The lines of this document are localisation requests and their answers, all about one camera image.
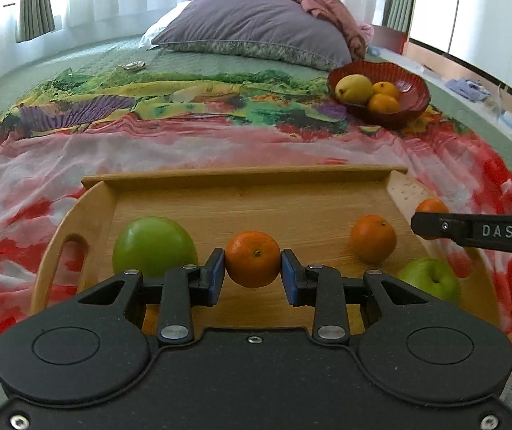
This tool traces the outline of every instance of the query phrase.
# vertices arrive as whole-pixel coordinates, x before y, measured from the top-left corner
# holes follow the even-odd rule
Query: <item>orange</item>
[[[367,109],[372,113],[391,114],[400,111],[401,107],[399,106],[399,102],[393,97],[384,94],[375,94],[369,99]]]
[[[353,225],[349,243],[357,258],[366,263],[378,264],[394,251],[397,236],[383,217],[366,215]]]
[[[449,207],[447,207],[444,202],[436,197],[432,197],[430,199],[425,199],[421,204],[417,205],[415,209],[416,212],[427,212],[427,213],[449,213]],[[427,241],[432,241],[433,239],[438,239],[435,237],[432,238],[423,238]]]
[[[391,82],[381,81],[373,85],[373,94],[383,94],[399,100],[399,91]]]
[[[259,231],[240,233],[226,246],[224,265],[234,283],[261,288],[280,272],[280,247],[271,236]]]

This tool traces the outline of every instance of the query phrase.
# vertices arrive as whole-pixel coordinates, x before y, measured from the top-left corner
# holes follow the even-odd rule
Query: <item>red bowl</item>
[[[371,83],[388,81],[395,84],[401,92],[397,113],[373,113],[365,105],[346,104],[337,100],[335,86],[350,74],[363,74]],[[410,73],[394,63],[372,63],[370,61],[354,61],[343,67],[334,69],[328,75],[330,95],[342,105],[348,113],[368,124],[377,124],[387,129],[403,129],[407,123],[423,114],[431,102],[431,94],[425,81],[417,74]]]

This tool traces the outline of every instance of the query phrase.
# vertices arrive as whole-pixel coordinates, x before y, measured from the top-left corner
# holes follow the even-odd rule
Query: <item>pillow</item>
[[[166,13],[162,18],[160,18],[157,22],[155,22],[151,27],[149,27],[144,35],[141,37],[141,41],[139,42],[139,48],[146,47],[147,50],[151,50],[155,46],[152,43],[152,40],[160,34],[162,31],[166,29],[166,27],[173,22],[180,13],[183,12],[190,1],[184,1],[182,3],[178,3],[175,8],[172,8],[171,11]]]
[[[352,60],[340,31],[292,0],[192,0],[152,44],[326,71]]]

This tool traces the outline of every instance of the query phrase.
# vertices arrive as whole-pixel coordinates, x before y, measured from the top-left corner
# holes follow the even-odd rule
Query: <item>blue gripper pad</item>
[[[211,306],[216,306],[218,297],[222,290],[222,283],[224,283],[224,251],[218,257],[217,263],[214,265],[210,278],[210,287],[208,288],[208,295]]]
[[[284,251],[282,251],[282,268],[281,268],[282,284],[291,306],[296,305],[298,300],[298,288],[295,285],[295,270],[290,264]]]

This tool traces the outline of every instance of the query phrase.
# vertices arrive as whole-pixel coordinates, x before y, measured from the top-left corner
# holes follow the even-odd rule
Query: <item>pear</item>
[[[373,85],[363,74],[344,77],[335,86],[335,96],[344,103],[365,105],[373,95]]]

